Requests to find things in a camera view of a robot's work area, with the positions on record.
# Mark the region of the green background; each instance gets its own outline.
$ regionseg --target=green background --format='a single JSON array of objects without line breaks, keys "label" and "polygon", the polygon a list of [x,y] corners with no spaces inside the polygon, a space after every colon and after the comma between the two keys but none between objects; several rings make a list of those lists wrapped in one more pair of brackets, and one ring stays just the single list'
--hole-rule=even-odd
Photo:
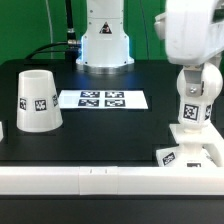
[{"label": "green background", "polygon": [[[149,59],[166,59],[164,42],[154,30],[155,16],[164,12],[165,0],[141,0],[148,34]],[[140,0],[124,0],[124,30],[130,37],[130,55],[148,59],[146,33]],[[66,40],[64,0],[49,0],[54,42]],[[86,31],[86,0],[72,0],[73,20],[77,37]],[[0,1],[0,64],[10,59],[22,59],[36,48],[50,43],[50,31],[45,0]],[[50,58],[50,55],[35,56]],[[55,58],[64,58],[57,53]]]}]

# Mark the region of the black tabletop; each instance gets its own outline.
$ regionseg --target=black tabletop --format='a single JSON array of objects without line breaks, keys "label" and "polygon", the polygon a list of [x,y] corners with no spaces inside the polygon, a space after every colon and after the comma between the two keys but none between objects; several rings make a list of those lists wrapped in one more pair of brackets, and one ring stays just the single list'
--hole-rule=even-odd
[{"label": "black tabletop", "polygon": [[[61,90],[142,90],[148,109],[62,110],[63,125],[51,132],[32,134],[16,127],[18,74],[29,69],[53,72]],[[0,160],[130,162],[157,165],[154,151],[168,144],[168,124],[177,120],[177,67],[165,61],[136,62],[134,71],[94,75],[77,71],[71,63],[10,61],[0,68],[0,120],[7,138],[0,143]]]},{"label": "black tabletop", "polygon": [[[16,127],[18,74],[46,69],[61,90],[142,90],[146,110],[62,110],[63,125],[32,134]],[[168,125],[177,123],[180,67],[167,61],[137,61],[116,75],[77,71],[64,60],[13,60],[0,67],[2,166],[157,166],[155,151],[175,142]],[[222,134],[223,96],[212,122]],[[1,196],[1,223],[222,223],[221,196]]]}]

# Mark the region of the white plastic part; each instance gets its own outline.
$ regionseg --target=white plastic part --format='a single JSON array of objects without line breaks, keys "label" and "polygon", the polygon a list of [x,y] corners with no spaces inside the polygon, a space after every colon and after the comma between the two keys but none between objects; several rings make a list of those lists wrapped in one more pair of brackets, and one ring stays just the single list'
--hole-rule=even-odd
[{"label": "white plastic part", "polygon": [[79,167],[0,167],[1,195],[79,194]]},{"label": "white plastic part", "polygon": [[223,167],[0,167],[0,179],[0,195],[224,195]]},{"label": "white plastic part", "polygon": [[87,0],[87,31],[82,37],[78,69],[101,71],[133,64],[123,29],[124,0]]},{"label": "white plastic part", "polygon": [[184,70],[177,79],[177,89],[181,98],[178,120],[188,131],[201,131],[210,124],[212,104],[222,90],[222,75],[217,67],[210,63],[204,64],[201,82],[203,94],[199,97],[189,97],[186,95],[187,82]]},{"label": "white plastic part", "polygon": [[3,139],[3,129],[2,129],[2,122],[0,122],[0,141]]},{"label": "white plastic part", "polygon": [[53,74],[29,70],[19,74],[17,127],[27,132],[45,132],[62,124]]},{"label": "white plastic part", "polygon": [[160,40],[164,40],[166,38],[166,13],[162,13],[158,16],[155,17],[155,24],[154,24],[154,28],[156,30],[157,36],[159,37]]},{"label": "white plastic part", "polygon": [[171,124],[170,129],[179,146],[157,150],[159,166],[209,168],[222,165],[218,159],[222,156],[218,152],[224,153],[224,140],[212,124],[200,133],[186,133],[181,124]]},{"label": "white plastic part", "polygon": [[80,194],[117,194],[117,167],[80,167]]},{"label": "white plastic part", "polygon": [[166,53],[173,64],[199,65],[224,49],[224,21],[213,22],[223,0],[167,0]]}]

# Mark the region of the screw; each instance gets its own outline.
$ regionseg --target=screw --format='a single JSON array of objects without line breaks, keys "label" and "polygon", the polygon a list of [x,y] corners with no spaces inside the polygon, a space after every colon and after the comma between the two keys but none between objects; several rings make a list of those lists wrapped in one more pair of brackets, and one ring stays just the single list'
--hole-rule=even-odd
[{"label": "screw", "polygon": [[192,87],[190,88],[190,93],[191,93],[191,94],[195,94],[196,92],[197,92],[197,88],[194,87],[194,86],[192,86]]}]

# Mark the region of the white paper sheet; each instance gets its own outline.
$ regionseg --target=white paper sheet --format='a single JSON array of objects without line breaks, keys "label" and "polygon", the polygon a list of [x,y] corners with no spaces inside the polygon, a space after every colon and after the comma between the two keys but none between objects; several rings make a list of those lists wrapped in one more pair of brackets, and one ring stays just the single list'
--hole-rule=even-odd
[{"label": "white paper sheet", "polygon": [[61,109],[148,109],[143,91],[62,90]]}]

